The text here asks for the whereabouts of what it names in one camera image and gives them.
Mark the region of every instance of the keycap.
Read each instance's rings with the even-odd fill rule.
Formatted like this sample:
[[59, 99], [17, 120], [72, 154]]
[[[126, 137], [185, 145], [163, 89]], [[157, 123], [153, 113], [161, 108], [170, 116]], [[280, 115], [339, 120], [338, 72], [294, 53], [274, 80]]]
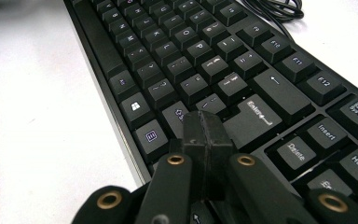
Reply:
[[177, 85], [196, 74], [196, 70], [186, 57], [181, 57], [169, 63], [163, 68], [163, 71], [173, 85]]
[[197, 110], [211, 112], [219, 116], [221, 119], [228, 115], [226, 105], [222, 102], [222, 100], [220, 100], [216, 93], [196, 103], [196, 108]]
[[197, 70], [209, 84], [214, 84], [231, 73], [228, 64], [220, 56], [202, 63]]
[[217, 42], [229, 37], [229, 32], [225, 25], [217, 21], [202, 29], [200, 37], [205, 40], [209, 46], [215, 45]]
[[211, 92], [208, 83], [206, 83], [200, 74], [196, 74], [183, 81], [178, 90], [186, 105], [195, 104]]
[[325, 105], [345, 91], [342, 83], [325, 71], [301, 82], [298, 87], [317, 105]]
[[244, 80], [254, 77], [267, 67], [255, 53], [248, 51], [230, 63], [232, 70]]
[[283, 129], [282, 119], [253, 95], [238, 104], [240, 113], [223, 124], [237, 149], [250, 153]]
[[334, 105], [328, 113], [350, 133], [358, 137], [358, 96], [352, 95]]
[[133, 133], [146, 163], [158, 160], [168, 152], [168, 139], [158, 122], [153, 119]]
[[193, 46], [187, 48], [184, 55], [188, 58], [193, 66], [197, 66], [201, 63], [205, 63], [208, 59], [211, 59], [215, 54], [209, 45], [201, 40]]
[[168, 42], [162, 46], [156, 48], [152, 52], [154, 59], [158, 66], [162, 67], [175, 61], [176, 59], [182, 57], [179, 49], [173, 44], [173, 42]]
[[146, 96], [149, 104], [156, 110], [177, 99], [178, 95], [167, 78], [147, 88]]
[[330, 118], [319, 117], [309, 127], [297, 131], [315, 152], [325, 158], [345, 146], [347, 134]]
[[237, 21], [242, 20], [247, 15], [237, 3], [231, 3], [230, 5], [218, 10], [215, 17], [220, 20], [225, 26], [230, 26]]
[[250, 47], [255, 47], [270, 38], [272, 33], [265, 24], [257, 21], [238, 31], [237, 36]]
[[293, 83], [305, 79], [316, 69], [315, 63], [300, 52], [290, 55], [275, 67]]
[[331, 189], [346, 196], [352, 195], [351, 188], [333, 170], [324, 166], [301, 177], [294, 186], [303, 195], [307, 195], [310, 189]]
[[199, 36], [191, 27], [186, 27], [185, 29], [176, 33], [172, 42], [179, 48], [179, 50], [183, 51], [191, 45], [200, 41]]
[[133, 81], [128, 70], [111, 77], [108, 83], [110, 90], [115, 95], [118, 103], [121, 103], [123, 100], [139, 91], [138, 86]]
[[213, 86], [226, 105], [232, 105], [251, 92], [248, 84], [236, 73], [232, 73]]
[[331, 158], [326, 164], [341, 176], [355, 195], [358, 195], [358, 146], [349, 146], [345, 151], [350, 151], [345, 156], [340, 154]]
[[289, 180], [308, 170], [317, 161], [316, 153], [298, 136], [290, 137], [269, 156]]
[[273, 36], [263, 42], [255, 50], [269, 63], [277, 63], [292, 52], [289, 43], [284, 39]]
[[130, 131], [141, 127], [154, 117], [153, 111], [140, 92], [121, 102], [119, 107]]
[[183, 138], [183, 117], [187, 113], [188, 110], [181, 101], [162, 111], [163, 124], [172, 137]]
[[217, 43], [217, 45], [214, 46], [214, 50], [222, 59], [229, 62], [246, 52], [247, 48], [242, 44], [239, 38], [235, 35], [231, 35]]
[[310, 100], [272, 69], [249, 80], [249, 85], [266, 102], [274, 106], [275, 111], [288, 125], [303, 119], [313, 110]]
[[142, 90], [165, 78], [155, 62], [141, 67], [135, 72], [134, 76]]
[[167, 34], [168, 37], [175, 35], [186, 27], [187, 25], [178, 15], [164, 21], [161, 25], [162, 30]]

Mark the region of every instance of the cable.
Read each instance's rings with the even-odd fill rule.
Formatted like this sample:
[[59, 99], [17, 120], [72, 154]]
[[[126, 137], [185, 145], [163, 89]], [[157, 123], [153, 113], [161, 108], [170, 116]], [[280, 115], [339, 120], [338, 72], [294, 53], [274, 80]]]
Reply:
[[283, 23], [294, 19], [302, 19], [304, 17], [304, 12], [301, 11], [301, 0], [284, 0], [284, 2], [275, 0], [241, 1], [258, 16], [263, 17], [267, 21], [274, 22], [278, 28], [281, 29], [284, 35], [286, 35], [290, 40], [295, 41], [283, 26]]

